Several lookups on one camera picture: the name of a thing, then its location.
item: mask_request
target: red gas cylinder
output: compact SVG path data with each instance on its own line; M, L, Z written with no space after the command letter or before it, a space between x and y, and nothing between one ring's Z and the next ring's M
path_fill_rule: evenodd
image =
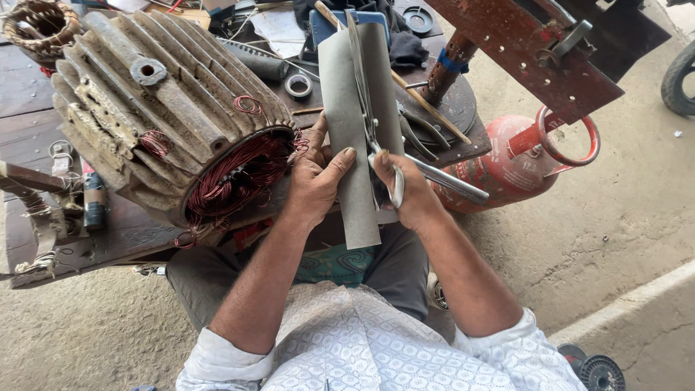
M584 159L575 160L559 153L548 137L547 131L554 130L563 122L553 116L546 128L547 112L547 107L541 107L535 122L521 115L505 115L490 122L485 127L492 142L490 153L442 169L485 190L490 198L484 205L476 205L432 182L432 188L444 206L456 212L473 213L527 200L546 192L562 171L594 161L600 149L600 137L593 120L589 116L582 119L591 137L591 149Z

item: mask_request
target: man's left hand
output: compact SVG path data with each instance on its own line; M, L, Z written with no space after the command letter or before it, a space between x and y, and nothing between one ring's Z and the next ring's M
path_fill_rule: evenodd
M283 209L283 214L290 215L298 223L307 223L310 230L323 221L338 194L338 181L350 169L357 155L353 147L347 147L330 159L325 169L322 168L326 158L321 145L327 130L328 124L322 112L316 124L304 132L309 149L295 158Z

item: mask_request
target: blue tape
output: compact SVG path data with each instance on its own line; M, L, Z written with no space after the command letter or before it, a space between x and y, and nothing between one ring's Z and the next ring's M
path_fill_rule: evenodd
M441 53L437 57L437 62L444 65L444 69L449 72L468 73L468 63L457 63L446 56L446 49L441 48Z

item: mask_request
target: concrete floor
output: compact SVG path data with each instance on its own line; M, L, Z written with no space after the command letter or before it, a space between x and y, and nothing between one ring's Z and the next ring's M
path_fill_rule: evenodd
M645 12L674 32L664 10L646 3ZM450 26L446 31L452 32ZM683 38L672 38L641 59L619 83L625 96L592 114L602 150L590 166L562 173L537 198L457 216L547 335L695 257L695 118L674 115L660 97L662 75L684 46ZM485 123L509 113L532 117L540 107L484 54L473 59L466 78ZM559 145L579 157L588 147L585 131L566 128L555 132ZM676 130L683 131L680 138ZM152 384L173 390L195 343L183 310L158 276L111 268L28 291L10 291L7 283L0 289L1 389ZM622 340L611 342L613 350L628 340L642 346L616 357L629 368L631 390L666 384L660 381L683 385L666 389L685 389L692 379L685 368L695 360L693 327L687 325L695 310L674 311L683 311L682 326L668 333L620 334ZM640 330L642 321L630 325ZM587 353L608 349L585 341ZM678 359L670 372L649 369L667 358Z

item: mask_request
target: wooden workbench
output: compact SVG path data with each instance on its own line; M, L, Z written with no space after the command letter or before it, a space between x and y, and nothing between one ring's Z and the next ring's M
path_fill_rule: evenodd
M426 80L429 69L434 66L436 55L445 44L443 35L438 34L423 40L424 46L430 51L429 67L418 68L410 72L402 72L408 82ZM0 159L8 163L50 173L53 161L48 153L48 147L54 141L65 137L57 130L62 119L52 109L53 89L50 80L40 71L38 65L23 55L18 48L0 43ZM445 97L444 107L468 107L475 110L475 99L468 84L465 88L453 88ZM284 91L279 83L269 83L280 99L291 110L307 109L322 106L320 83L316 82L313 93L307 101L295 102ZM406 97L399 97L404 102ZM443 114L453 123L457 123L456 110L442 110ZM316 121L318 114L302 115L295 118L298 126L309 126ZM462 145L458 149L456 160L472 159L487 153L490 141L487 133L476 116L475 125L470 129L468 137L472 145ZM284 177L271 186L273 194L270 203L263 207L248 205L232 215L232 228L260 221L279 213L284 205L289 178ZM36 244L29 220L23 217L26 213L21 201L11 194L4 198L6 212L6 252L8 266L14 271L19 263L31 262L36 255ZM138 258L157 252L163 260L168 260L173 251L173 240L183 232L179 228L161 225L152 220L136 204L115 195L107 193L107 229L96 232L88 239L64 246L74 250L72 255L60 255L62 263L76 267L80 273L93 271L106 266L118 264L133 264ZM58 266L56 277L24 276L12 279L13 289L30 288L48 282L75 276L78 274L68 266Z

